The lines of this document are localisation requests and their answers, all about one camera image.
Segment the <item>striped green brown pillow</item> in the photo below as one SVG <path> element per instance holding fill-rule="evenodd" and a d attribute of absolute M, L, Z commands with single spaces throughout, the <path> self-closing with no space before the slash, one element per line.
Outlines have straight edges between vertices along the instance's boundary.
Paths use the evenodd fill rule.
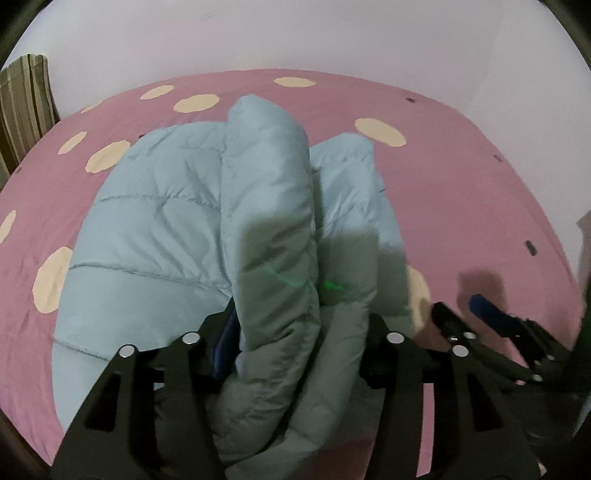
<path fill-rule="evenodd" d="M 1 187 L 59 120 L 48 60 L 27 54 L 1 71 Z"/>

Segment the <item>pink bedsheet with cream dots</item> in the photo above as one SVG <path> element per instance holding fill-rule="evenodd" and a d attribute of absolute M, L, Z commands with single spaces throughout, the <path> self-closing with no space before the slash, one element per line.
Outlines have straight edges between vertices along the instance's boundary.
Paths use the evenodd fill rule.
<path fill-rule="evenodd" d="M 61 120 L 1 193 L 1 407 L 51 461 L 63 432 L 52 347 L 66 263 L 90 205 L 126 144 L 163 127 L 221 121 L 239 97 L 283 107 L 311 143 L 363 132 L 402 231 L 415 306 L 465 310 L 480 293 L 561 342 L 582 301 L 545 213 L 505 153 L 465 116 L 417 93 L 355 77 L 250 70 L 177 77 Z"/>

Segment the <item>light blue puffer jacket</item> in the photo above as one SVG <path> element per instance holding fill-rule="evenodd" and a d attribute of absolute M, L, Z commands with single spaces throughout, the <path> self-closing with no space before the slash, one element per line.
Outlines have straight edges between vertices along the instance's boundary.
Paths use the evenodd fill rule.
<path fill-rule="evenodd" d="M 242 332 L 209 405 L 231 479 L 293 479 L 378 423 L 359 365 L 370 315 L 414 330 L 403 240 L 369 139 L 311 145 L 249 95 L 222 122 L 154 130 L 83 222 L 58 307 L 52 382 L 68 427 L 116 349 L 169 344 L 235 304 Z"/>

